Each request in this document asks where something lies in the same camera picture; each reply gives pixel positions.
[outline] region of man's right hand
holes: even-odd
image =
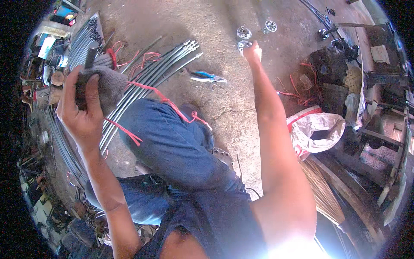
[[[254,62],[262,62],[262,49],[259,47],[258,42],[254,41],[250,48],[244,48],[243,56],[249,64]]]

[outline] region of paint can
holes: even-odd
[[[56,64],[58,67],[66,67],[68,62],[68,57],[64,55],[59,55],[58,60],[56,61]]]

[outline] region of metal rod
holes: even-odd
[[[86,54],[85,59],[85,69],[90,69],[94,65],[95,56],[99,48],[99,43],[97,41],[93,41],[89,44],[89,49]]]
[[[162,36],[158,37],[157,39],[155,39],[155,41],[153,41],[151,44],[149,44],[146,48],[144,48],[143,50],[141,50],[141,52],[139,53],[139,55],[137,55],[133,60],[131,60],[131,62],[129,62],[124,69],[122,70],[121,74],[123,74],[133,63],[135,63],[135,61],[137,61],[139,58],[141,58],[141,56],[147,52],[152,46],[155,45],[155,43],[157,43],[160,39],[162,38]]]

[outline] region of metal flange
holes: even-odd
[[[253,45],[253,43],[251,43],[249,41],[246,41],[246,40],[239,41],[239,43],[237,43],[237,49],[238,49],[238,51],[240,51],[240,55],[243,56],[244,48],[249,48],[252,45]]]
[[[240,26],[240,28],[237,29],[236,33],[237,36],[244,40],[250,39],[252,37],[252,32],[244,26]]]
[[[274,21],[267,20],[265,22],[265,27],[263,28],[264,34],[269,34],[270,32],[275,32],[277,30],[277,25]]]
[[[326,29],[319,30],[319,35],[320,35],[321,39],[329,38],[329,34],[326,33]]]

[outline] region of gray cloth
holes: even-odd
[[[80,110],[86,110],[85,100],[85,86],[89,78],[99,74],[99,100],[103,115],[109,115],[116,107],[116,104],[121,100],[124,89],[127,85],[128,77],[110,68],[104,66],[94,66],[91,69],[83,69],[80,71],[78,81],[76,83],[76,105]]]

